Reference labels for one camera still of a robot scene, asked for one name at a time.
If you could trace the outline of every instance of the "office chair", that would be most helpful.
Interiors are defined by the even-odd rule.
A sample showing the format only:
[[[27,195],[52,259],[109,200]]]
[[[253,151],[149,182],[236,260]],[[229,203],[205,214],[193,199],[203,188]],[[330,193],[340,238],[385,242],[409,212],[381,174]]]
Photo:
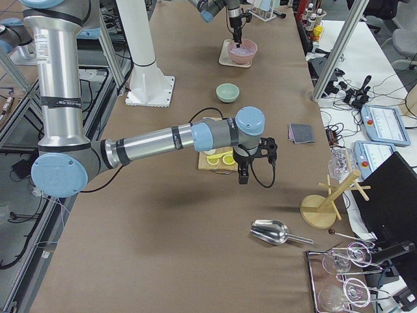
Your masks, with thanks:
[[[355,0],[346,0],[347,7],[351,9]],[[364,16],[374,16],[382,20],[392,20],[397,16],[397,7],[399,2],[409,3],[411,0],[370,0],[364,11]],[[380,27],[368,25],[374,29],[374,34],[379,33]]]
[[[417,31],[409,31],[407,29],[396,29],[392,33],[392,38],[384,42],[381,48],[384,48],[388,43],[392,42],[392,46],[399,55],[405,57],[391,63],[394,68],[395,65],[406,63],[412,70],[417,65]]]

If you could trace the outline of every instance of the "scoop handle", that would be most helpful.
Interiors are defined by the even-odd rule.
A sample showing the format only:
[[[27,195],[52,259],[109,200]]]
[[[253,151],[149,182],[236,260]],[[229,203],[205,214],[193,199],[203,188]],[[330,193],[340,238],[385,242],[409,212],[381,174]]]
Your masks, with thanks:
[[[312,239],[308,239],[308,238],[304,238],[304,237],[296,236],[296,235],[291,235],[291,234],[288,234],[287,240],[298,241],[299,243],[307,243],[309,245],[314,245],[314,240]]]

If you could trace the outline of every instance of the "gray floor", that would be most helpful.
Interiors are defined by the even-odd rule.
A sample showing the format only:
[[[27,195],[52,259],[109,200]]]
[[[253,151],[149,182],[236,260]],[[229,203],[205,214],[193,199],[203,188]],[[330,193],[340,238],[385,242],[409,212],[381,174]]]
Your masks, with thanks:
[[[323,0],[323,9],[327,11],[326,20],[344,21],[349,14],[346,0]],[[393,21],[382,21],[373,16],[367,17],[367,23],[381,27],[381,31],[378,34],[374,34],[375,39],[382,45],[385,40],[392,36],[392,32],[397,29],[397,26]],[[398,59],[404,59],[389,44],[383,49],[386,58],[392,63]],[[403,82],[406,90],[410,91],[417,83],[417,68],[414,70],[401,68],[401,65],[395,68],[399,79]]]

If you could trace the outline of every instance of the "metal scoop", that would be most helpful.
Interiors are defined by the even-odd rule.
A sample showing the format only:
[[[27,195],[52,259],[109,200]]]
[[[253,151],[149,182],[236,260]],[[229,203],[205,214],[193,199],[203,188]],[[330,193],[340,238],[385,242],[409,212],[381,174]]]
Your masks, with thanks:
[[[291,235],[287,225],[280,220],[256,220],[252,223],[250,233],[271,245],[282,245],[287,240],[314,245],[311,239]]]

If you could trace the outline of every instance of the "black chair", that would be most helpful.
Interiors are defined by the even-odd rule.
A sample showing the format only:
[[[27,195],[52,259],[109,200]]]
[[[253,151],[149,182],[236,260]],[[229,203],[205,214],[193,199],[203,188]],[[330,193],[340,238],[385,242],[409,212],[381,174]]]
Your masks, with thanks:
[[[355,0],[346,0],[347,7],[351,9]],[[374,16],[382,20],[392,20],[397,16],[398,3],[409,3],[411,0],[370,0],[364,11],[364,16]],[[368,25],[370,29],[374,29],[377,34],[381,30],[380,27]]]

